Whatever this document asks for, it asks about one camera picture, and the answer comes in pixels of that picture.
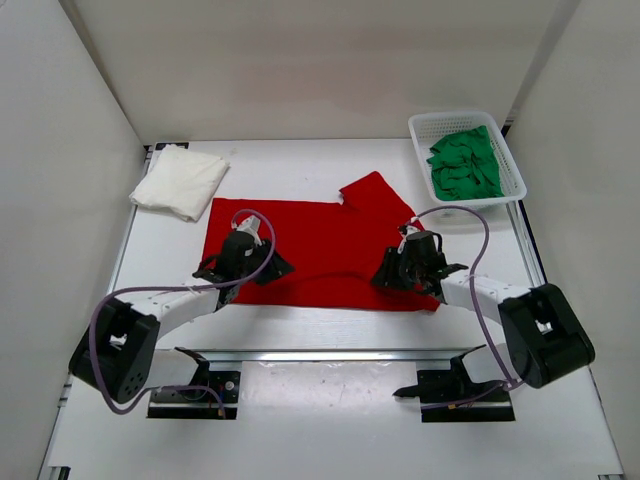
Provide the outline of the red t shirt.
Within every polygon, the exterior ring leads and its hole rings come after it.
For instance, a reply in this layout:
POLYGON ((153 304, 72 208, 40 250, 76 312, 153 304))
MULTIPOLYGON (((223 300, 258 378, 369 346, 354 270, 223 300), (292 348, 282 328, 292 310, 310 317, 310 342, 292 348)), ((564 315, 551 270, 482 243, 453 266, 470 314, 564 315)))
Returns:
POLYGON ((276 238, 276 251, 294 272, 265 286, 249 283, 238 304, 434 312, 429 295, 377 288, 371 280, 384 253, 401 241, 399 228, 414 211, 373 171, 340 190, 338 202, 216 198, 202 255, 220 251, 233 215, 256 210, 267 218, 259 234, 276 238))

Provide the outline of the white t shirt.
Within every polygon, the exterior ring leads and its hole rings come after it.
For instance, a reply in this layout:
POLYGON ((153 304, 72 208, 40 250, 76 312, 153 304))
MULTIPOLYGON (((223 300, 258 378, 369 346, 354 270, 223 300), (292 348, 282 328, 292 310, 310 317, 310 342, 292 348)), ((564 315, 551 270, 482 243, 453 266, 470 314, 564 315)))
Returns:
POLYGON ((139 207, 170 211, 196 222, 211 202, 230 164, 220 156, 177 147, 161 150, 129 199, 139 207))

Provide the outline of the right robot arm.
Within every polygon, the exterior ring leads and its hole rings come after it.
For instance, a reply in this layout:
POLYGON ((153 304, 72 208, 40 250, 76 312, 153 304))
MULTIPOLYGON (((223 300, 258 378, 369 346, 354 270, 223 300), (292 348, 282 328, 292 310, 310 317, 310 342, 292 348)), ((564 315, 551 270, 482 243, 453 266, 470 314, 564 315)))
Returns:
POLYGON ((595 360, 595 348, 559 287, 520 287, 480 276, 448 263, 442 236, 414 231, 398 247, 386 249, 372 284, 432 296, 474 311, 503 329, 507 373, 540 389, 595 360))

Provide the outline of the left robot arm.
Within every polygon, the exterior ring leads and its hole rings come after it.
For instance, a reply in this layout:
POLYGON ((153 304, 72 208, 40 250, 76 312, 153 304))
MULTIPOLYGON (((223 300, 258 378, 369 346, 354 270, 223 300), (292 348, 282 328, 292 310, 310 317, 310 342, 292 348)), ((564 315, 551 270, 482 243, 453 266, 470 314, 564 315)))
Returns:
POLYGON ((244 285, 264 286, 294 270, 272 240, 235 229, 185 284, 129 287, 105 297, 71 356, 69 372, 98 390, 118 414, 131 410, 149 390, 174 388, 198 400, 210 390, 203 358, 182 347, 161 350, 158 340, 221 310, 244 285))

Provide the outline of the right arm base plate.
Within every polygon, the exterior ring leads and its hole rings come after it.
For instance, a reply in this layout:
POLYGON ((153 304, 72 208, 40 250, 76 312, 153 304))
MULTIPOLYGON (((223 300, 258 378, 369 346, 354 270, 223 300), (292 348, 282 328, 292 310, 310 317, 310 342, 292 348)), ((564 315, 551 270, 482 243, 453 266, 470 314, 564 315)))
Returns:
POLYGON ((398 399, 417 398, 422 423, 512 422, 509 393, 499 380, 474 382, 460 365, 418 370, 417 383, 397 389, 398 399))

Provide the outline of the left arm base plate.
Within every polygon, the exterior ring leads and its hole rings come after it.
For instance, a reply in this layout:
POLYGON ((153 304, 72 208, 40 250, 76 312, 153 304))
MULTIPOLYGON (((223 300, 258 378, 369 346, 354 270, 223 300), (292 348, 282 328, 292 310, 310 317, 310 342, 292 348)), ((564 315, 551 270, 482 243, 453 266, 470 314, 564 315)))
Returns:
POLYGON ((147 417, 171 420, 236 420, 241 393, 240 362, 209 364, 198 380, 218 398, 207 391, 160 391, 150 396, 147 417))

